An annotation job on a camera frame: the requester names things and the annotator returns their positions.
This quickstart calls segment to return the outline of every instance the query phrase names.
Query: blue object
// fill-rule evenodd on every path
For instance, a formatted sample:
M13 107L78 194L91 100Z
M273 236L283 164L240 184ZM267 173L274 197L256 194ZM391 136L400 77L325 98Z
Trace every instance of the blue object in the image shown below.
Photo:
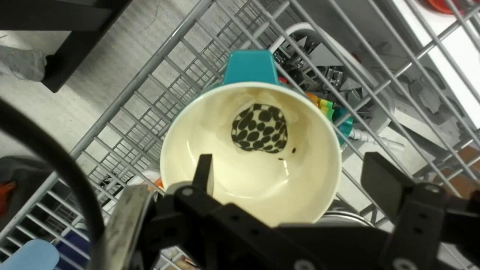
M223 83L246 80L279 82L270 50L232 50L229 53Z
M73 245L76 245L79 250L88 253L90 242L85 238L82 238L81 235L78 235L75 230L69 230L63 238L66 241L72 242ZM55 245L57 245L58 251L63 253L63 256L69 257L75 263L78 263L78 265L85 265L87 263L87 257L82 256L81 253L78 253L76 250L73 250L66 242L58 241ZM67 260L64 260L61 257L60 257L57 266L61 268L61 270L75 270L75 266L72 263L69 263Z
M36 238L0 263L0 270L52 270L58 257L58 250L51 242Z

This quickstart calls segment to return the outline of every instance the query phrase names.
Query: metal tine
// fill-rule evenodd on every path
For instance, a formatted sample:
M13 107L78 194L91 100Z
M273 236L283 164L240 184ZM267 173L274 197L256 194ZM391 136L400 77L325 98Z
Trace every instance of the metal tine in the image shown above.
M70 263L73 268L78 268L78 270L82 270L84 266L78 265L75 260L72 260L70 257L67 257L66 254L63 254L61 251L60 253L60 257L63 260L66 260L67 263Z
M144 94L141 94L141 92L135 92L139 98L142 98L142 100L147 100L147 97L144 95ZM145 125L145 122L142 122L141 119L138 121L138 118L129 110L129 109L126 109L126 107L120 107L120 110L124 113L124 115L127 115L130 119L133 119L133 121L136 121L136 124L139 124L141 127L142 127L142 130L145 130L150 136L153 136L153 137L156 137L156 139L162 139L157 133L153 133L147 125Z
M181 77L184 77L184 79L189 82L189 86L196 86L198 89L202 88L195 79L192 79L190 74L187 74L183 68L180 68L180 65L175 64L169 56L165 56L165 61L166 61L171 67L174 67L174 68L180 73Z
M286 7L288 7L288 2L286 2L286 4L285 4L285 2L280 4L280 5L276 8L276 11L273 13L273 16L279 16ZM219 44L220 44L225 50L231 50L222 40L219 40L219 38L216 37L216 34L213 32L213 29L211 29L207 23L204 23L202 20L198 20L198 22L199 22L199 25L208 32L210 37L213 37L214 40L219 41ZM244 29L244 26L243 26L243 32L249 37L249 40L246 40L240 47L249 47L252 41L253 41L255 46L262 47L262 44L256 40L256 37L261 35L261 34L268 28L268 25L270 25L268 22L264 22L262 25L259 25L259 26L255 29L253 35L249 34L247 29ZM289 76L289 73L288 73L280 64L274 62L274 65L276 65L276 68L282 73L282 76L285 76L285 77L294 85L294 88L295 88L298 92L304 94L304 91L301 89L301 86Z
M193 47L193 44L192 44L190 41L187 41L186 38L183 38L181 43L183 43L186 47L189 47L189 50L190 50L192 53L195 53L195 56L196 56L198 59L201 59L202 64L205 64L205 67L211 71L211 74L214 74L214 76L217 76L217 77L222 76L222 74L210 64L210 61L205 59L205 56Z
M429 35L432 37L432 40L436 43L438 49L442 52L442 55L448 59L450 65L454 68L454 71L460 76L462 82L468 86L469 92L477 98L477 101L480 101L480 94L477 92L475 86L469 82L469 79L465 76L465 73L462 71L462 68L459 67L459 64L456 62L456 59L451 56L451 53L447 50L447 47L444 46L442 41L438 40L433 28L429 25L429 22L420 14L418 7L411 1L406 0L405 1L408 4L408 7L412 10L412 13L415 14L415 17L420 20L420 23L423 25L423 28L429 32Z
M123 142L123 140L118 139L112 148L120 146L121 142ZM96 163L96 164L93 166L91 172L88 173L88 178L91 178L91 173L93 173L93 170L99 166L99 163L109 161L109 160L108 160L109 154L105 154L105 155L102 157L102 160L96 160L96 158L88 152L88 148L85 148L85 151L82 151L81 154L85 154L87 157L90 157L90 158Z
M252 1L246 2L246 10L243 11L244 14L247 14L247 20L249 20L247 26L252 26L256 23L258 19L262 19L261 13L256 8L253 8L250 2Z
M33 235L28 229L22 227L21 224L16 226L16 227L18 227L18 230L24 232L27 236L30 236L30 238L37 238L36 235ZM61 257L63 260L66 260L67 263L70 263L72 266L78 268L78 270L82 268L82 266L79 266L76 262L73 262L72 259L69 259L67 256L64 256L61 251L60 251L60 257Z
M19 242L16 238L13 238L13 236L6 236L9 241L12 241L15 245L18 245L18 247L21 247L21 245L24 245L22 242Z
M97 161L90 152L84 152L84 155L85 157L88 157L88 158L91 158L93 161ZM115 173L112 173L102 161L97 161L97 166L96 167L102 167L102 169L105 169L105 172L108 173L108 175L111 175L112 176L112 181L115 181L115 182L118 182L120 185L126 185L126 182L123 182Z
M460 142L454 143L453 148L456 148L457 151L466 148L474 139L472 137L466 137L462 139ZM445 152L444 155L435 157L433 163L441 166L442 163L448 161L448 158L451 158L451 152ZM427 172L426 167L420 167L414 176L421 176L421 172Z
M228 10L220 4L220 2L217 2L219 4L219 7L225 11L225 13L228 13ZM262 44L256 40L256 37L255 35L252 35L246 28L244 28L244 25L241 25L241 22L240 20L237 20L231 13L228 13L229 16L231 16L231 19L235 22L235 23L238 23L238 26L244 31L244 34L258 46L258 47L262 47ZM337 125L333 125L333 128L334 128L334 131L340 136L340 137L343 137L343 140L352 148L352 151L363 160L363 155L360 154L360 151L351 143L351 140L349 140L349 137L346 137L339 128L337 128Z
M57 199L61 205L64 205L66 208L69 208L70 211L73 211L76 215L81 215L81 212L73 206L70 205L67 200L64 200L63 197L60 197L57 193L48 190L46 191L49 196L52 196L54 199Z
M103 191L114 193L117 181L109 181L106 185L102 185L102 190L97 190L97 199L99 202L103 202L103 199L109 199L108 196L103 194Z
M465 17L471 17L474 16L475 11L480 10L480 5L477 5L475 8L472 8L471 11L466 13ZM445 37L448 37L454 29L457 29L460 26L459 22L453 22L451 25L448 25L445 29L442 29L439 34L438 34L438 40L442 41ZM435 40L430 40L429 43L426 43L423 46L423 49L415 55L415 59L420 59L423 58L424 55L427 55L427 52L430 52L433 47L436 47L436 43ZM393 74L396 77L399 77L402 73L405 73L414 62L412 61L408 61L405 65L402 65L397 71L394 71ZM384 80L379 86L376 86L373 89L375 94L378 94L379 91L382 91L384 88L387 88L393 80L391 79L387 79ZM372 97L364 97L357 106L355 106L355 110L358 110L360 107L363 107L369 100L372 100ZM351 113L345 113L342 118L339 118L336 121L336 124L342 124Z
M193 62L195 62L195 61L190 61L190 62L186 65L186 70L189 70L189 68L193 65ZM183 79L181 73L184 73L184 70L180 70L180 67L178 67L177 64L172 65L172 67L178 71L178 76L169 83L169 86L177 85L178 80ZM162 85L162 88L165 89L165 92L163 92L162 95L165 95L165 94L169 91L169 86L163 85L163 82L162 82L160 79L157 79L153 73L150 73L148 77L151 77L153 82Z
M108 122L106 125L109 125L117 134L121 136L121 139L124 139L124 140L126 140L127 143L130 143L136 151L139 151L139 152L142 154L142 157L147 157L151 163L156 163L156 158L154 158L150 152L147 152L145 149L139 148L139 146L136 145L136 142L132 140L127 134L124 134L115 124Z
M211 73L210 68L207 67L202 67L202 64L207 64L213 67L213 62L208 61L207 58L211 58L211 55L208 53L208 47L204 47L202 50L196 50L198 53L201 53L201 56L204 58L202 59L196 59L196 61L192 61L192 68L189 68L192 73L195 73L198 77L196 80L201 82L204 86L205 85L210 85L208 82L210 80L219 80L222 77L222 74L219 73L219 70L216 70L216 73Z
M216 35L216 34L211 34L210 31L213 31L213 29L211 29L210 26L207 26L201 19L196 20L196 25L198 25L199 28L202 28L202 29L211 37L211 40L208 41L208 44L205 46L204 50L208 49L211 53L214 53L217 58L220 58L222 55L217 53L216 49L211 49L211 47L210 47L210 46L216 44L214 41L219 40L217 35Z
M52 209L49 209L46 205L43 203L36 203L39 208L42 208L45 212L48 212L49 215L55 217L60 223L63 223L64 226L67 226L69 229L75 230L79 236L82 236L84 239L88 241L88 236L78 230L75 226L72 226L69 221L63 220L58 214L55 214Z
M459 254L454 253L454 250L457 250L457 248L451 248L450 245L447 245L444 242L441 242L441 248L444 248L450 256L453 256L453 259L456 260L457 265L463 265L463 262L459 259Z
M39 218L36 218L36 217L31 215L31 214L27 214L27 217L28 217L31 221L34 221L36 224L39 224L42 229L45 229L46 232L49 232L51 235L54 235L58 241L67 244L67 245L69 245L70 248L73 248L76 253L79 253L79 254L82 254L84 257L90 259L90 256L88 256L84 250L78 248L73 242L64 239L60 233L57 233L55 230L52 230L51 227L48 227L43 221L40 221Z
M103 112L103 115L91 125L91 128L82 136L82 139L73 146L70 154L78 157L94 139L94 136L105 127L105 124L115 115L115 112L121 107L121 104L130 97L130 94L138 89L142 80L151 73L157 64L163 59L163 55L171 50L174 43L190 28L190 25L198 19L210 5L210 1L198 1L195 7L189 11L189 14L178 23L178 26L172 31L172 34L163 41L163 44L151 55L151 58L141 67L141 70L133 76L133 79L124 86L124 89L118 94L118 97L112 101L111 106ZM34 191L30 200L39 200L46 190L57 182L57 173L51 173L48 179ZM31 209L34 203L25 203L6 224L6 227L0 232L1 236L9 233L13 227L18 226L18 221L24 218L25 212Z
M472 166L472 164L477 163L478 160L480 160L480 155L471 158L466 164L468 164L468 166ZM463 172L462 167L454 169L454 170L447 176L447 179L448 179L448 181L453 179L453 178L457 176L460 172Z
M124 166L127 166L130 170L133 170L136 175L139 175L148 185L154 187L159 193L165 193L160 187L157 187L154 182L151 182L150 178L147 178L139 169L133 167L130 163L124 161L123 157L115 152L112 148L109 148L108 143L105 143L105 140L102 140L100 137L96 137L96 140L103 146L106 148L112 155L114 158L117 158L120 163L123 163Z
M322 35L321 28L316 25L316 22L313 19L310 19L307 16L307 11L295 1L292 0L294 5L297 7L297 10L303 14L303 17L306 17L310 25ZM445 176L441 173L441 170L435 166L435 163L432 163L424 152L418 148L418 145L414 142L414 139L408 134L408 131L402 127L400 122L397 122L397 119L391 115L391 112L378 100L378 97L372 92L370 86L367 86L364 83L364 80L355 73L352 71L352 74L358 79L358 82L364 86L364 89L369 91L369 94L372 95L372 98L376 100L376 103L379 104L379 107L382 107L382 110L393 119L393 122L396 122L396 125L402 130L403 136L411 142L411 145L418 151L418 154L432 166L432 169L442 178L442 181L448 185L448 188L451 188L453 193L459 194L457 190L445 179Z
M175 270L181 270L171 257L165 256L163 253L160 253L160 256Z
M129 155L130 154L130 148L127 145L123 145L120 139L120 143L117 143L115 146L109 146L111 149L114 149L115 152L120 152L124 155ZM144 155L141 154L133 154L133 157L129 160L130 163L136 163L136 164L144 164L144 166L150 166L151 164L151 160L142 160ZM124 166L121 166L121 161L118 161L117 158L112 158L111 154L106 155L106 161L109 161L112 164L112 169L121 169L121 173L127 172L127 169L124 169Z
M99 191L102 191L102 194L106 194L109 199L118 200L115 196L112 196L111 193L108 193L108 190L102 188L97 182L94 181L88 181L93 187L96 187Z
M0 247L0 251L7 254L7 256L12 256L12 251L6 250L4 247Z
M307 58L307 55L298 47L298 44L282 29L282 26L271 17L271 14L259 4L255 2L259 10L268 17L268 20L282 32L282 35L291 43L291 46L297 50L297 53L301 55L301 58L312 67L315 74L322 79L324 83L328 85L330 91L343 103L346 109L351 110L351 113L360 121L364 128L376 139L376 142L384 148L384 151L397 163L397 166L405 170L403 164L399 161L399 158L390 151L388 146L382 142L382 139L369 127L369 124L351 107L351 104L343 98L342 94L337 92L337 89L325 79L325 76L315 67L315 64Z
M451 0L447 0L448 7L453 10L453 14L456 16L456 19L460 22L460 25L463 26L466 35L469 37L469 40L475 44L477 50L480 52L480 38L478 35L475 35L471 29L471 26L466 23L463 14L460 13L460 10L456 7L456 4Z
M388 22L388 19L384 16L384 13L378 8L378 5L369 0L370 5L375 8L378 16L382 19L382 22L388 26L388 29L393 32L396 40L402 44L405 52L409 55L409 58L415 62L415 65L421 70L421 73L429 79L429 82L433 85L435 91L441 95L441 98L447 103L450 110L456 115L456 118L462 122L462 125L468 130L471 137L480 145L480 139L475 136L475 133L471 130L471 127L466 124L466 121L459 115L459 112L453 107L451 101L445 97L445 94L438 88L435 83L433 77L424 70L424 67L415 59L412 50L408 47L408 44L402 40L402 37L397 34L397 31L393 28L393 25Z
M466 169L466 172L469 173L469 176L475 178L474 172L471 170L471 167L468 167L465 164L465 161L462 160L462 157L451 148L451 145L448 145L448 142L439 134L439 131L435 128L435 125L432 124L432 121L427 118L427 115L423 112L423 109L418 106L418 103L408 94L408 89L403 88L403 85L397 80L396 76L393 76L393 73L390 71L390 68L387 67L387 64L379 58L379 55L376 53L376 50L369 44L369 41L364 38L364 35L358 31L358 28L351 22L351 19L346 16L346 13L342 10L342 7L334 1L334 0L328 0L330 4L336 8L336 11L340 14L340 17L346 22L346 25L355 32L355 35L358 37L358 40L366 46L366 49L373 55L373 58L376 59L378 64L381 64L384 67L384 70L387 71L387 74L390 76L390 79L393 79L394 85L403 91L403 94L406 95L406 98L411 101L411 104L414 104L414 107L418 110L418 113L421 115L421 118L424 118L426 124L432 128L432 131L438 136L438 139L453 152L453 155L456 157L456 160Z
M160 97L163 97L163 95L168 95L166 92L168 92L168 86L162 82L162 80L159 80L156 76L151 76L151 80L156 83L156 85L159 85L159 86L162 86L163 89L165 89L165 92L160 95ZM172 97L171 98L174 98L175 101L180 101L181 104L187 104L187 101L183 101L181 98L186 95L186 92L183 92L181 95L174 95L174 94L171 94ZM156 113L156 115L165 115L166 112L163 112L163 110L160 110L159 107L157 107L157 101L160 100L160 97L157 97L154 101L150 101L150 100L147 100L145 98L145 101L147 101L147 104L150 106L150 109ZM166 109L168 112L174 107L174 106L177 106L178 103L174 103L172 101L172 104Z

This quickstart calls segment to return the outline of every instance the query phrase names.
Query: dish rack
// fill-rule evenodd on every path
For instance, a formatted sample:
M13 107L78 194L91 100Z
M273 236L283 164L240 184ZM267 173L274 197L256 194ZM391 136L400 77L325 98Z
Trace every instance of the dish rack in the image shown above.
M420 8L418 1L405 1L421 19L421 11L415 10ZM114 205L118 191L133 176L150 182L145 170L159 169L159 152L169 124L205 86L222 79L226 58L232 49L268 49L277 40L292 49L300 61L310 67L312 77L321 80L336 95L339 104L348 110L333 124L343 140L345 163L337 199L355 208L373 224L391 229L391 223L360 185L358 167L361 167L363 154L370 149L381 151L415 179L436 181L454 194L463 194L457 190L459 184L454 182L459 181L459 176L466 175L471 179L469 184L478 182L475 163L480 160L477 152L480 136L471 127L462 107L456 104L447 89L439 86L432 68L424 67L423 59L427 62L429 50L441 47L442 40L451 32L451 26L463 28L480 49L478 34L475 35L466 22L478 19L480 5L474 4L463 13L457 11L454 14L457 19L445 31L432 34L432 41L427 44L418 44L409 40L408 32L393 17L394 13L384 1L361 1L360 7L372 11L370 16L376 23L385 28L390 35L390 43L387 43L394 43L394 47L403 52L403 61L391 64L387 59L384 43L372 40L370 34L364 32L361 17L355 16L361 11L346 11L349 2L343 0L198 0L70 151L88 175L100 203ZM325 77L327 74L312 62L310 55L286 31L297 23L310 25L321 43L352 77L360 88L354 92L354 98L346 98L342 88L336 88ZM285 77L292 89L304 92L304 88L280 62L276 62L276 67L279 76ZM433 121L432 112L424 107L424 103L420 98L412 98L411 89L415 83L408 80L408 74L421 77L423 85L427 83L427 88L438 95L441 104L448 110L445 116L448 121ZM423 124L427 133L433 133L436 139L432 143L436 146L429 145L424 137L418 137L414 127L405 125L402 121L405 116ZM360 131L357 137L339 130L339 125L348 118L354 119L354 125ZM454 137L444 137L441 130L445 122L457 125ZM474 151L468 158L463 157L465 148ZM103 208L105 220L109 214L111 211ZM84 248L87 242L84 229L82 217L67 185L57 173L51 173L0 232L1 260L30 238L45 238L63 245L60 256L64 268L82 268L88 260ZM448 245L444 250L445 259L451 263L462 268L471 266ZM181 250L163 251L159 268L178 268L174 260L180 256L183 256Z

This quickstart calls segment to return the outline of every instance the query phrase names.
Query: black plastic part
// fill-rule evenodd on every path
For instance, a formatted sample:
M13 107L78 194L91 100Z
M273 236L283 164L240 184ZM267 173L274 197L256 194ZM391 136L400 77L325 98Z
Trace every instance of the black plastic part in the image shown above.
M445 209L445 221L442 227L442 239L453 242L474 263L480 263L480 208L478 190L471 200L451 199Z
M403 259L415 268L432 268L445 217L447 193L433 184L417 184L408 194L394 232L381 256L381 268L396 270Z
M130 0L4 0L1 29L72 29L46 56L43 85L58 91Z
M285 236L315 250L328 270L376 268L388 233L370 226L279 226Z
M202 191L207 191L210 167L211 167L211 154L199 154L192 185L195 185Z
M396 220L405 196L414 187L414 181L379 152L366 152L363 157L361 185L388 218Z

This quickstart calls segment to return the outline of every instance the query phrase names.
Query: dishwasher rack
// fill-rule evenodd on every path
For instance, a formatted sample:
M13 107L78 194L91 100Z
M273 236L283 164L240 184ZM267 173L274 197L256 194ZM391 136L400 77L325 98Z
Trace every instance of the dishwasher rack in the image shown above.
M345 139L346 148L343 149L343 160L354 158L361 164L363 154L369 149L366 143L369 143L370 146L376 146L378 151L403 172L417 179L444 184L454 194L459 194L456 184L451 182L456 176L466 175L472 182L478 182L475 163L480 160L480 154L465 158L460 152L466 146L478 148L480 136L477 130L471 127L460 107L447 97L444 89L439 88L438 82L423 67L421 59L427 58L429 50L441 46L441 41L448 37L453 28L465 28L480 53L478 35L475 35L469 22L466 22L469 19L478 19L480 5L474 4L468 7L468 10L456 11L454 16L457 16L457 19L445 31L432 35L432 41L418 49L405 38L397 23L385 16L387 10L384 10L381 1L364 0L363 4L372 10L376 22L388 29L387 34L391 35L406 55L406 61L402 62L400 67L393 68L382 59L378 46L370 44L372 40L357 26L358 22L352 14L343 10L343 4L348 1L324 0L316 2L322 2L319 4L321 8L313 8L315 1L307 0L198 0L187 16L183 17L171 35L157 47L70 151L87 173L102 205L115 203L115 194L133 176L139 175L150 182L144 172L159 169L159 152L169 124L189 101L201 94L201 89L222 77L226 56L232 49L267 49L282 35L292 49L301 55L303 61L316 70L292 37L285 32L285 28L297 22L307 22L313 26L325 41L325 46L342 61L364 92L358 103L352 104L343 100L342 104L357 121L357 127L370 136L370 142L358 142L342 134L337 125L340 125L346 116L340 118L334 125L336 133ZM325 22L321 16L322 11L330 13L333 19ZM367 56L373 58L376 65L379 65L379 68L370 68L378 80L373 83L367 82L358 70L346 61L337 46L327 41L328 38L324 29L351 52L354 47L361 46ZM303 91L280 64L276 64L276 67L279 73L289 80L292 88ZM426 112L426 107L412 98L411 88L402 80L402 76L412 68L421 73L429 82L430 89L439 95L448 109L448 115L460 125L457 139L444 139L442 133L436 128L436 122L433 122ZM334 88L321 71L315 71L315 76L328 85L333 94L342 97L339 89ZM396 97L388 94L382 95L385 92L403 92L400 98L415 110L417 118L424 122L429 131L438 136L439 143L442 143L442 155L432 155L424 145L418 142L415 134L399 122L394 101L391 101ZM361 113L361 109L367 106L373 106L379 113L385 115L387 122L381 127L372 127L372 121ZM408 170L405 166L405 161L408 161L405 160L405 152L388 146L382 139L384 128L390 127L402 136L405 146L414 151L424 166L415 172ZM372 223L388 227L388 220L358 184L358 170L351 170L348 166L343 166L342 172L345 184L351 187L346 193L342 193L340 188L337 197L351 203L363 215L369 217ZM366 203L358 208L355 199L366 200ZM103 209L105 220L109 214L109 211ZM87 241L82 217L76 209L76 202L70 196L67 185L57 173L46 178L30 200L0 232L1 260L30 238L45 238L69 248L67 253L61 253L61 259L67 268L82 268L82 262L88 259L87 251L78 244L78 241ZM460 268L471 266L468 262L460 260L450 247L447 251L450 251L447 259L454 259L453 263L460 265ZM171 260L174 260L174 257L166 257L165 254L165 263L160 265L160 268L174 266L169 265Z

